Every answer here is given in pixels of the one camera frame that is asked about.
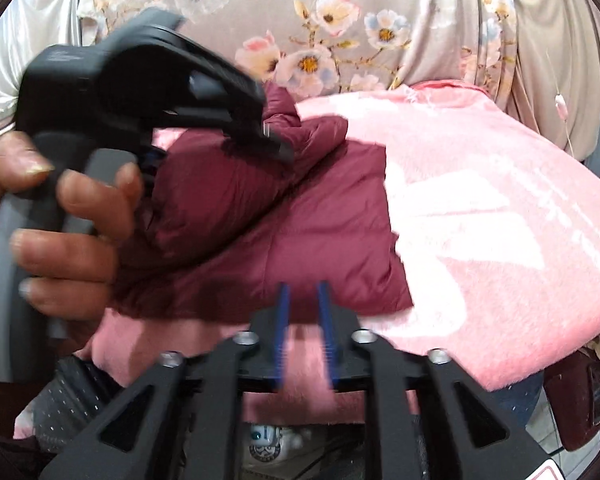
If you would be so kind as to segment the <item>person's left hand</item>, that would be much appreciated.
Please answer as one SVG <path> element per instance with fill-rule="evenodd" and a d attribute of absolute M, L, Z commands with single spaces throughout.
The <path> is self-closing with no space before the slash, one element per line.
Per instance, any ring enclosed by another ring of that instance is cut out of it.
<path fill-rule="evenodd" d="M 0 140 L 0 201 L 41 184 L 52 171 L 23 133 Z M 56 185 L 68 214 L 90 220 L 98 234 L 19 230 L 10 240 L 15 262 L 32 274 L 21 286 L 32 307 L 54 318 L 95 321 L 109 302 L 117 274 L 118 248 L 134 230 L 134 211 L 143 195 L 140 170 L 129 162 L 109 185 L 65 171 Z"/>

